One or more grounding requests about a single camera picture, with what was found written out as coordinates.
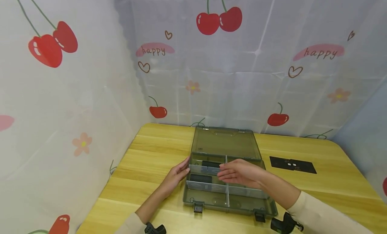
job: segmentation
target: light blue wall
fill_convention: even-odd
[[[364,107],[335,135],[352,162],[387,203],[387,81]]]

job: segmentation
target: wooden table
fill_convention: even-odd
[[[130,213],[158,187],[171,167],[190,154],[195,129],[161,124],[144,125],[134,138],[78,234],[114,233]],[[387,233],[387,207],[349,160],[328,140],[255,134],[268,171],[284,178],[374,233]],[[273,168],[269,156],[310,161],[317,174]],[[168,234],[275,233],[270,221],[204,209],[194,214],[183,206],[184,182],[165,200],[152,223]],[[277,205],[279,219],[285,210]]]

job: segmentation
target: cloth wall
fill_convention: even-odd
[[[153,122],[331,139],[386,76],[386,0],[120,3]]]
[[[387,82],[336,134],[338,143],[387,204]]]
[[[386,5],[0,0],[0,232],[75,233],[149,121],[332,138],[385,79]]]
[[[0,0],[0,233],[74,234],[149,117],[113,0],[34,1],[41,38]]]

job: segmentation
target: plastic storage box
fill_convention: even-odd
[[[265,222],[278,215],[275,201],[262,190],[226,184],[216,174],[221,163],[237,158],[265,169],[254,133],[251,130],[196,127],[189,160],[183,202],[194,212],[204,208],[254,215]]]

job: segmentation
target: black clip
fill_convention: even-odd
[[[265,213],[263,211],[259,209],[254,209],[253,211],[254,211],[255,221],[263,222],[263,223],[266,222]]]
[[[145,234],[166,234],[167,233],[167,230],[165,229],[164,225],[161,225],[155,229],[155,227],[150,222],[146,224],[146,228],[144,231],[145,231]]]
[[[301,232],[304,230],[304,227],[300,223],[293,220],[288,212],[285,212],[283,221],[273,218],[270,224],[270,228],[272,230],[281,234],[289,234],[295,227]]]
[[[193,209],[194,213],[203,213],[203,202],[194,202]]]

